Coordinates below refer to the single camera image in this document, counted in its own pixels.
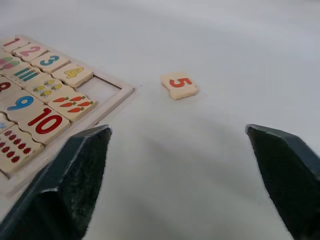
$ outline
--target number tile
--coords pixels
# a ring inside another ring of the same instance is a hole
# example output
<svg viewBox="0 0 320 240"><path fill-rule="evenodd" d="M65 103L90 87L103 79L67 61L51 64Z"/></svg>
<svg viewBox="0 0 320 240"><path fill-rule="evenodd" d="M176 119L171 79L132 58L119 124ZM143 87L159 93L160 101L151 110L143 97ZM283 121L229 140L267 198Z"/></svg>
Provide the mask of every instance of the number tile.
<svg viewBox="0 0 320 240"><path fill-rule="evenodd" d="M5 101L0 101L0 112L6 113L11 121L18 122L37 111L42 105L42 101L26 90L21 90L7 97Z"/></svg>
<svg viewBox="0 0 320 240"><path fill-rule="evenodd" d="M65 82L70 87L77 88L91 79L94 75L93 72L86 67L69 63L68 65L65 65L64 67L55 71L52 76L55 79Z"/></svg>
<svg viewBox="0 0 320 240"><path fill-rule="evenodd" d="M60 95L67 95L69 92L74 92L73 88L64 85L60 80L54 79L51 75L33 81L26 87L26 90L40 99L45 104L57 98Z"/></svg>
<svg viewBox="0 0 320 240"><path fill-rule="evenodd" d="M0 170L13 175L43 150L44 146L33 141L29 133L13 125L0 134Z"/></svg>
<svg viewBox="0 0 320 240"><path fill-rule="evenodd" d="M75 122L90 112L97 105L96 101L87 98L86 95L70 91L67 94L56 96L49 102L49 106L71 122Z"/></svg>
<svg viewBox="0 0 320 240"><path fill-rule="evenodd" d="M17 84L13 81L10 81L4 76L0 76L0 100L10 97L15 92L22 90Z"/></svg>
<svg viewBox="0 0 320 240"><path fill-rule="evenodd" d="M0 48L2 48L4 51L8 53L11 53L13 50L21 48L27 45L28 43L28 41L22 39L21 37L7 37L0 41Z"/></svg>
<svg viewBox="0 0 320 240"><path fill-rule="evenodd" d="M190 97L198 93L193 80L183 72L173 72L161 76L162 85L174 100Z"/></svg>
<svg viewBox="0 0 320 240"><path fill-rule="evenodd" d="M48 50L40 44L29 43L26 46L14 50L13 54L25 62L30 63L33 59L36 59L46 52L48 52Z"/></svg>
<svg viewBox="0 0 320 240"><path fill-rule="evenodd" d="M13 121L9 121L6 118L6 115L0 112L0 134L2 134L5 130L11 128L15 123Z"/></svg>
<svg viewBox="0 0 320 240"><path fill-rule="evenodd" d="M23 131L30 133L35 141L45 145L70 127L68 119L47 105L37 108L18 124Z"/></svg>
<svg viewBox="0 0 320 240"><path fill-rule="evenodd" d="M28 85L33 85L37 80L46 76L48 76L48 74L42 72L39 68L28 65L17 69L9 79L25 89Z"/></svg>
<svg viewBox="0 0 320 240"><path fill-rule="evenodd" d="M47 52L44 55L37 57L36 59L31 61L31 65L37 68L42 69L44 72L51 74L54 71L62 68L63 66L70 63L70 60L59 56L54 52Z"/></svg>

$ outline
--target carrot illustration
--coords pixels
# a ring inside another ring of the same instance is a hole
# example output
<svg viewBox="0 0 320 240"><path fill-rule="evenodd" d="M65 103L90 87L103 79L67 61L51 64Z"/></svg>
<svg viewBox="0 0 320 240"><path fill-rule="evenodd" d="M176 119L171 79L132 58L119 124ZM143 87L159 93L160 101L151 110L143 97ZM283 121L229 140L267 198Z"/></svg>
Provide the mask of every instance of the carrot illustration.
<svg viewBox="0 0 320 240"><path fill-rule="evenodd" d="M83 103L78 104L78 106L85 107L85 106L89 106L91 104L94 104L94 102L93 101L85 101Z"/></svg>
<svg viewBox="0 0 320 240"><path fill-rule="evenodd" d="M67 103L61 104L59 107L70 107L75 104L76 104L75 101L74 102L67 102Z"/></svg>
<svg viewBox="0 0 320 240"><path fill-rule="evenodd" d="M85 109L84 107L76 107L76 108L70 109L68 111L68 113L77 113L77 112L80 112L80 111L82 111L84 109Z"/></svg>
<svg viewBox="0 0 320 240"><path fill-rule="evenodd" d="M85 99L85 98L86 98L86 96L76 96L76 97L70 99L70 101L80 101L80 100Z"/></svg>
<svg viewBox="0 0 320 240"><path fill-rule="evenodd" d="M61 102L65 101L65 100L69 100L69 98L68 97L60 97L60 98L58 98L56 100L53 100L53 102L54 103L61 103Z"/></svg>

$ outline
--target white table surface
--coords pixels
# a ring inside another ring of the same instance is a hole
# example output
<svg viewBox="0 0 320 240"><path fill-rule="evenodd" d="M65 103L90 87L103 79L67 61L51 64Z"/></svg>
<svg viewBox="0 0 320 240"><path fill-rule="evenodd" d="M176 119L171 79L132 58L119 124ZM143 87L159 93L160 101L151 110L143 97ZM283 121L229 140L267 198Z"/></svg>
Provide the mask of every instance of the white table surface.
<svg viewBox="0 0 320 240"><path fill-rule="evenodd" d="M0 37L28 35L137 87L100 122L113 135L85 239L292 239L245 126L320 152L319 12L312 0L0 1ZM199 94L169 98L160 75L173 71Z"/></svg>

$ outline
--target number 1 tile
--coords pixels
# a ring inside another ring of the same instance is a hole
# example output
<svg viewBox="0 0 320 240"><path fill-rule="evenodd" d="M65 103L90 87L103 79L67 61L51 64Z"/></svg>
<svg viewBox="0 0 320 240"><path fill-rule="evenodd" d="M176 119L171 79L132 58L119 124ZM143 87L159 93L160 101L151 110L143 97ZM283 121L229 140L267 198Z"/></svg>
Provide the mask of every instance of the number 1 tile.
<svg viewBox="0 0 320 240"><path fill-rule="evenodd" d="M29 43L28 41L26 41L20 37L14 36L14 37L7 37L7 38L1 40L0 47L2 49L4 49L4 51L11 53L13 50L21 48L21 47L27 45L28 43Z"/></svg>

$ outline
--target blue number 9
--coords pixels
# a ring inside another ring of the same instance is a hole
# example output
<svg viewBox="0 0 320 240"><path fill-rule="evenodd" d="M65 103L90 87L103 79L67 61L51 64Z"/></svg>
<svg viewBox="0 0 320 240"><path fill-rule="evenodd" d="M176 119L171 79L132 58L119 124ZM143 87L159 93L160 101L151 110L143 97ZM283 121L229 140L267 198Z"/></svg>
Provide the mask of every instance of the blue number 9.
<svg viewBox="0 0 320 240"><path fill-rule="evenodd" d="M20 97L16 102L15 105L16 106L10 106L7 108L8 111L12 111L12 110L18 110L18 109L23 109L25 107L28 107L29 105L31 105L34 102L34 98L32 96L23 96Z"/></svg>
<svg viewBox="0 0 320 240"><path fill-rule="evenodd" d="M50 59L48 60L48 62L42 60L42 61L40 62L40 64L41 64L42 66L48 66L48 65L50 65L50 64L53 64L54 61L59 60L59 58L60 58L59 56L50 56Z"/></svg>

